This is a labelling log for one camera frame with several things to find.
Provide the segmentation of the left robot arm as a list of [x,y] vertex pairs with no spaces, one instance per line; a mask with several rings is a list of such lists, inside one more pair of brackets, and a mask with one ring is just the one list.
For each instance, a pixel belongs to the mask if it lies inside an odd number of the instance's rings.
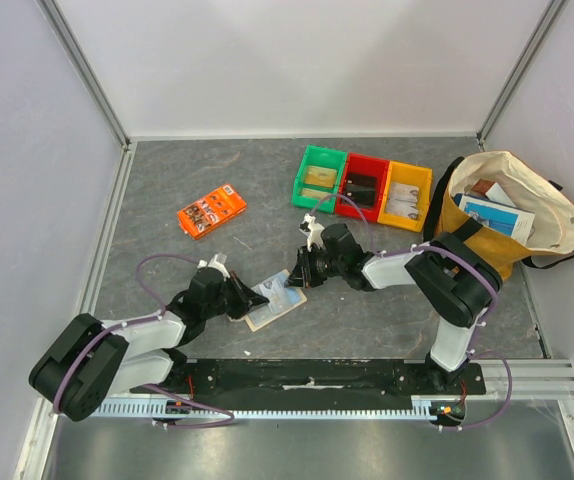
[[117,321],[74,317],[32,368],[29,385],[72,421],[88,418],[107,396],[145,384],[177,392],[187,380],[177,347],[214,317],[240,319],[269,303],[224,267],[202,266],[156,313]]

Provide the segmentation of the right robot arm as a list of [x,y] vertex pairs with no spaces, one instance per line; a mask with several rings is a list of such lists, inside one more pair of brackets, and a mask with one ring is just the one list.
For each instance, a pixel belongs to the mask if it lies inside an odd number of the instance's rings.
[[365,292],[417,286],[440,318],[426,357],[426,384],[444,394],[460,383],[476,326],[498,303],[503,285],[490,264],[447,232],[407,250],[387,253],[364,250],[344,223],[325,227],[307,214],[299,229],[307,240],[298,249],[287,287],[315,288],[332,277]]

